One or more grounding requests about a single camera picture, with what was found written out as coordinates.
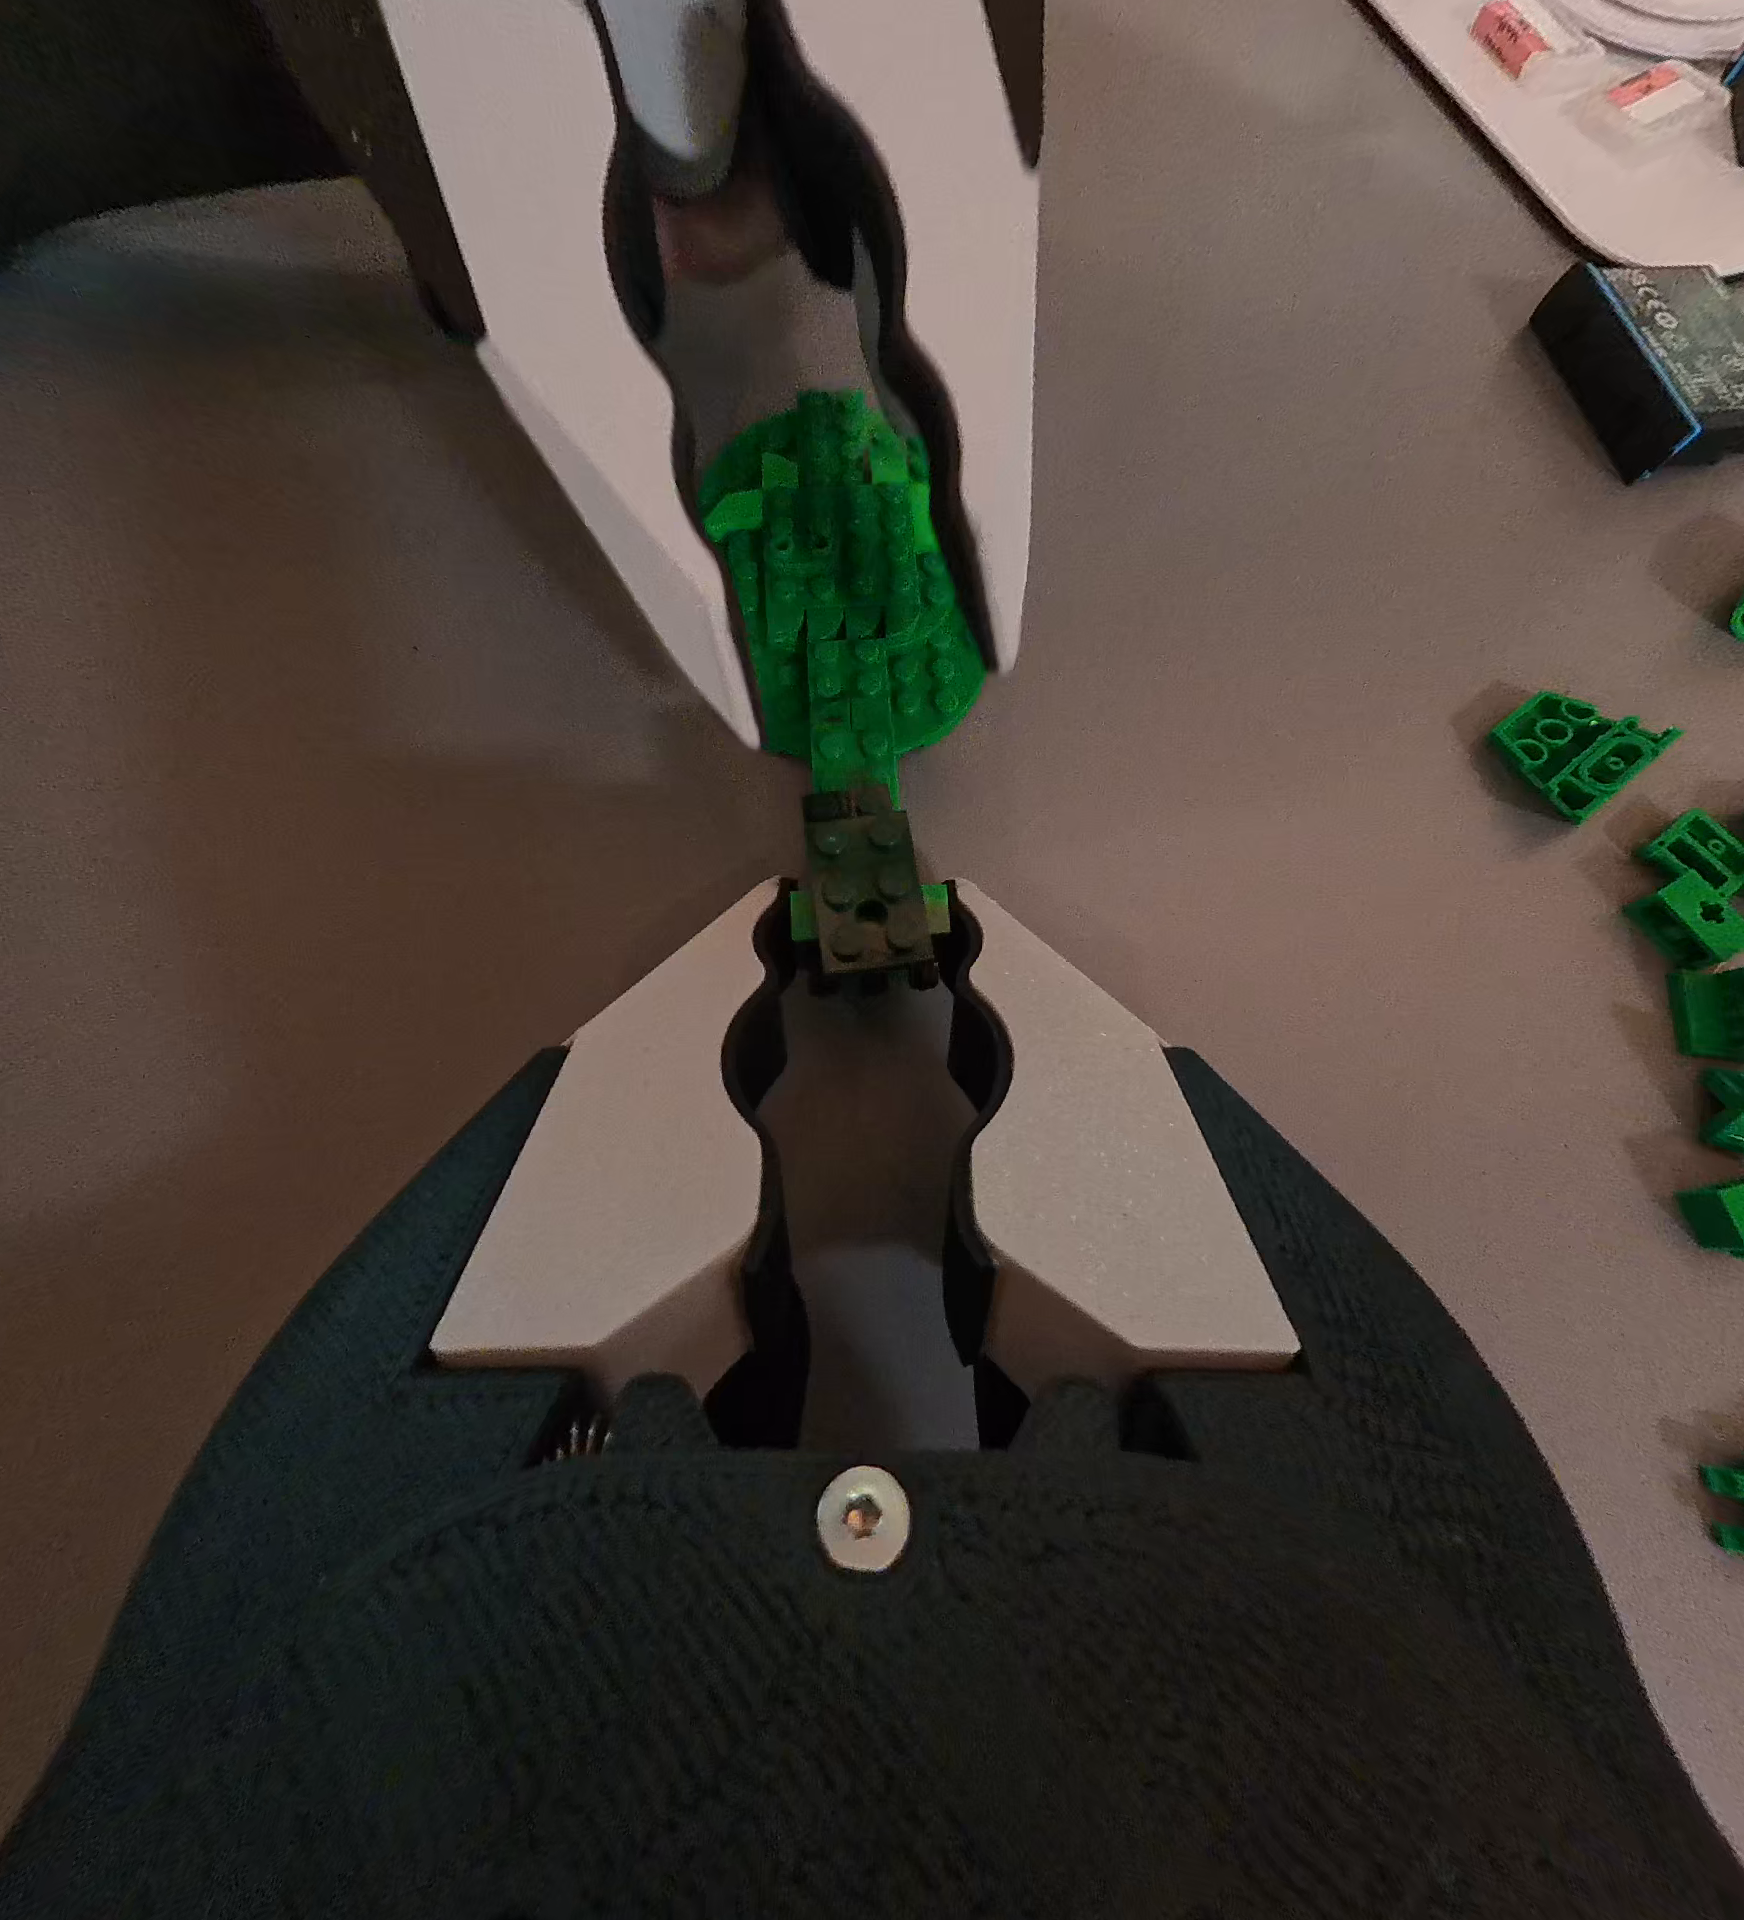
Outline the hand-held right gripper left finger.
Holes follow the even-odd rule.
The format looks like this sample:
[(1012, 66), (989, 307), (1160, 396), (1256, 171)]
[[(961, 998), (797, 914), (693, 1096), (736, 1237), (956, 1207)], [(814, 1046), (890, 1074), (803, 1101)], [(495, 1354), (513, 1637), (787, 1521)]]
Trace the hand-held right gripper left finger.
[(787, 1065), (791, 886), (764, 882), (564, 1044), (429, 1334), (450, 1373), (669, 1376), (726, 1445), (793, 1445), (811, 1328), (764, 1101)]

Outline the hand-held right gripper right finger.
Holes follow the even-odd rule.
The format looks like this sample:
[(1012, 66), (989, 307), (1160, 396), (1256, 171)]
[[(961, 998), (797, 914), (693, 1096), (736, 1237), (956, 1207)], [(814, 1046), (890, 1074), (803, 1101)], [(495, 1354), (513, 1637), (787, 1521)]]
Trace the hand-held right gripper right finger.
[(947, 1324), (981, 1447), (1085, 1382), (1286, 1373), (1299, 1338), (1169, 1049), (977, 886), (953, 886), (948, 1073), (973, 1110)]

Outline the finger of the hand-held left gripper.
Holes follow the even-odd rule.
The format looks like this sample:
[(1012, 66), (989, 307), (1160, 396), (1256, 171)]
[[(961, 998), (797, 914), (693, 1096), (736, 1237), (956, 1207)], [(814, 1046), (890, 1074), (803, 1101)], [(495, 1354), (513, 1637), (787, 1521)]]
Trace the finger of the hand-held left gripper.
[(757, 700), (674, 457), (639, 288), (644, 159), (722, 186), (745, 4), (394, 3), (390, 43), (483, 323), (478, 359), (666, 657), (749, 750)]
[(981, 657), (1018, 660), (1037, 323), (1037, 4), (791, 3), (793, 98), (833, 141), (875, 369), (926, 444)]

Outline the green brick leaf assembly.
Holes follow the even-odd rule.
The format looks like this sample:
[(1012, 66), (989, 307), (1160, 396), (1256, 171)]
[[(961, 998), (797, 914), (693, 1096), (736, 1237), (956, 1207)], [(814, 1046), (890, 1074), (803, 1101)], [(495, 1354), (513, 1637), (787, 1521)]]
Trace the green brick leaf assembly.
[(986, 681), (933, 530), (927, 454), (862, 393), (805, 391), (738, 433), (697, 496), (734, 591), (764, 750), (819, 794), (880, 785), (955, 734)]

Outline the grey desk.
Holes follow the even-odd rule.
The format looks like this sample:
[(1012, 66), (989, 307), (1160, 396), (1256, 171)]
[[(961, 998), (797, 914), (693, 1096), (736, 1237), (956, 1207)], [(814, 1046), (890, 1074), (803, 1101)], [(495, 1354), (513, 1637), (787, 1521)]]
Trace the grey desk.
[[(1017, 672), (904, 781), (1436, 1288), (1744, 1860), (1744, 1262), (1632, 850), (1744, 806), (1744, 463), (1626, 488), (1567, 252), (1348, 4), (1054, 4)], [(1588, 823), (1491, 729), (1676, 744)], [(0, 1841), (234, 1387), (797, 850), (352, 186), (0, 276)]]

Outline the white tray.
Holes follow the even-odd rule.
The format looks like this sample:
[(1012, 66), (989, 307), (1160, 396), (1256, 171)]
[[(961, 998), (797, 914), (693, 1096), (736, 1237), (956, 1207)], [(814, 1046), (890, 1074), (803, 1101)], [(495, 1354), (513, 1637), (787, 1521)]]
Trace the white tray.
[(1373, 3), (1367, 13), (1590, 257), (1628, 267), (1706, 265), (1726, 280), (1744, 278), (1744, 168), (1733, 157), (1721, 85), (1738, 50), (1726, 61), (1687, 61), (1723, 95), (1701, 127), (1632, 146), (1590, 123), (1590, 98), (1609, 78), (1673, 56), (1612, 46), (1563, 4), (1539, 6), (1570, 32), (1572, 50), (1523, 82), (1468, 41), (1478, 3)]

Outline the white round disc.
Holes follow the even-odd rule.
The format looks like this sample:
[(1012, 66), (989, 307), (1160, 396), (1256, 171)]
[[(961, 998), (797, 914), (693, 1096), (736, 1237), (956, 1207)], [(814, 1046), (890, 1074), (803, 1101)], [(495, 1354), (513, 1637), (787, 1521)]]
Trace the white round disc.
[(1726, 61), (1744, 43), (1744, 3), (1564, 3), (1591, 36), (1632, 52)]

